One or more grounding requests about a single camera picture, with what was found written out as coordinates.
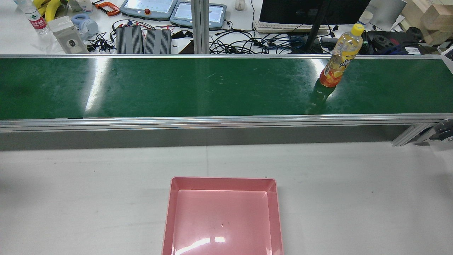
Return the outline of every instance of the juice bottle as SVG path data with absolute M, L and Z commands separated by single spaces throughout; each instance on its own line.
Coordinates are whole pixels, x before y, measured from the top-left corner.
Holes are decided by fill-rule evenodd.
M 355 24 L 350 32 L 341 35 L 333 49 L 332 57 L 319 76 L 322 85 L 331 88 L 340 83 L 344 70 L 362 47 L 361 35 L 364 30 L 362 25 Z

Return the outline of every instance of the monitor stand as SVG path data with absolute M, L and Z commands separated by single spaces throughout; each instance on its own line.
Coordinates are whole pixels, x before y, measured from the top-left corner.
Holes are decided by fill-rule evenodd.
M 313 22 L 312 28 L 310 30 L 310 33 L 307 37 L 307 43 L 302 46 L 303 52 L 306 54 L 312 54 L 313 48 L 315 46 L 315 40 L 317 40 L 318 32 L 319 32 L 319 27 L 324 21 L 324 18 L 326 17 L 327 10 L 329 8 L 331 0 L 323 0 L 323 3 L 321 4 L 321 8 L 318 9 L 318 13 L 316 14 L 316 19 Z

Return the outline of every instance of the aluminum frame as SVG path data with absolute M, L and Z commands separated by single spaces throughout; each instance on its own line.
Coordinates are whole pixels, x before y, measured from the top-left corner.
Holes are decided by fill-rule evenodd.
M 212 56 L 212 55 L 2 55 L 0 58 L 211 58 L 211 59 L 328 59 L 326 55 L 264 55 L 264 56 Z M 357 59 L 442 59 L 437 55 L 425 56 L 357 56 Z M 421 131 L 434 126 L 453 113 L 422 114 L 339 114 L 339 115 L 293 115 L 293 116 L 228 116 L 228 117 L 183 117 L 183 118 L 81 118 L 0 120 L 0 132 L 70 132 L 110 130 L 165 130 L 200 128 L 279 128 L 316 126 L 370 126 L 411 125 L 396 138 L 393 146 L 403 146 Z
M 209 0 L 191 0 L 195 54 L 209 54 Z

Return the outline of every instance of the yellow bottle cap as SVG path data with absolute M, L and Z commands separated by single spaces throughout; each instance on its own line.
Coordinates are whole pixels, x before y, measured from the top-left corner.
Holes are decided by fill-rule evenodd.
M 353 34 L 354 36 L 361 36 L 363 31 L 365 31 L 365 27 L 364 26 L 362 26 L 360 24 L 355 24 L 352 27 L 351 34 Z

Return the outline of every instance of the headphones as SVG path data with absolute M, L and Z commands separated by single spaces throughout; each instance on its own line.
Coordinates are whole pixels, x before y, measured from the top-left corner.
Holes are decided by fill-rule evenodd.
M 97 23 L 90 19 L 88 14 L 81 13 L 74 15 L 71 21 L 79 28 L 82 40 L 86 40 L 88 37 L 94 36 L 97 33 Z

